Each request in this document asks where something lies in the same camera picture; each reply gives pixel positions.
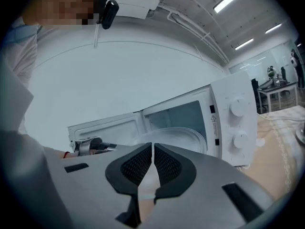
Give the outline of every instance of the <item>open microwave door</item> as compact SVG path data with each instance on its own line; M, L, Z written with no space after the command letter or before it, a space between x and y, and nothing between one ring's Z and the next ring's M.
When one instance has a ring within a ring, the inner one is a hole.
M68 130L72 148L75 146L75 140L85 137L100 136L103 142L127 145L144 134L143 120L139 112L70 126Z

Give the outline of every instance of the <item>white microwave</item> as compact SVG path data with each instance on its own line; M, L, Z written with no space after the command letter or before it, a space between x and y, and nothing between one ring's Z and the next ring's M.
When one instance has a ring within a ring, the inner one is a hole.
M68 130L75 148L75 140L90 136L126 145L142 134L167 127L187 127L199 132L206 141L207 155L233 166L250 164L257 116L248 74L235 73L138 112L70 126Z

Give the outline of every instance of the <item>office chair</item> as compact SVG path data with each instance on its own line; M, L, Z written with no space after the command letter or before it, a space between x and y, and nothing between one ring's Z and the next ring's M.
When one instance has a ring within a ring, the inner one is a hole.
M254 78L251 80L251 84L253 87L253 91L254 91L254 96L255 96L255 102L256 102L256 111L258 112L258 109L260 108L259 105L259 97L258 97L258 81ZM265 112L267 112L267 104L263 104L264 100L267 99L267 97L263 94L261 94L261 100L262 100L262 108L264 109Z

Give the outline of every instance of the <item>ceiling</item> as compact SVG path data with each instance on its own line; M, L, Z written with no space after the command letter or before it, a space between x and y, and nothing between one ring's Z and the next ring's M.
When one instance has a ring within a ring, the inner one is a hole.
M257 36L276 24L289 20L275 0L234 0L218 14L213 7L221 0L160 0L185 13L217 41L229 59L240 51L235 47Z

